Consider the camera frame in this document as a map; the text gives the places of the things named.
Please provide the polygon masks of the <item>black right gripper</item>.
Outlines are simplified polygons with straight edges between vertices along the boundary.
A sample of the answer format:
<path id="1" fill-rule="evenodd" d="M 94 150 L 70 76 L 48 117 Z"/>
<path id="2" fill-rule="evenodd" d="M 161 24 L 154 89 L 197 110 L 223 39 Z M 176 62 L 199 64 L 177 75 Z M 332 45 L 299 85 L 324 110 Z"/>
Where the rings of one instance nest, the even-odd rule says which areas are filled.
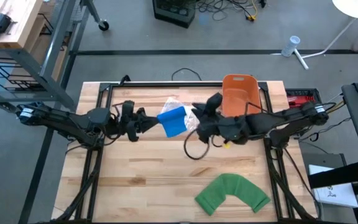
<path id="1" fill-rule="evenodd" d="M 221 106 L 223 96 L 215 93 L 206 103 L 193 103 L 192 112 L 198 119 L 196 132 L 199 140 L 208 143 L 210 137 L 219 135 L 218 123 L 224 118 L 218 108 Z"/>

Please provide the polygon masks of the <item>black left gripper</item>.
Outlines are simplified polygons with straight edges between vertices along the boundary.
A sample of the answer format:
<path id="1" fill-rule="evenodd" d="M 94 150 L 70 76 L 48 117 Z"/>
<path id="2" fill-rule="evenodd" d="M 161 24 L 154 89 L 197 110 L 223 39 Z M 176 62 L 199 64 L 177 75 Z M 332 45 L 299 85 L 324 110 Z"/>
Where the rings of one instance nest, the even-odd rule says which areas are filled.
<path id="1" fill-rule="evenodd" d="M 143 107 L 139 108 L 134 112 L 134 102 L 127 100 L 122 104 L 121 118 L 119 122 L 119 134 L 127 135 L 131 142 L 136 142 L 139 140 L 137 133 L 140 132 L 140 115 L 145 115 L 145 110 Z M 152 127 L 159 124 L 157 117 L 153 116 L 143 116 L 142 117 L 142 131 L 148 131 Z"/>

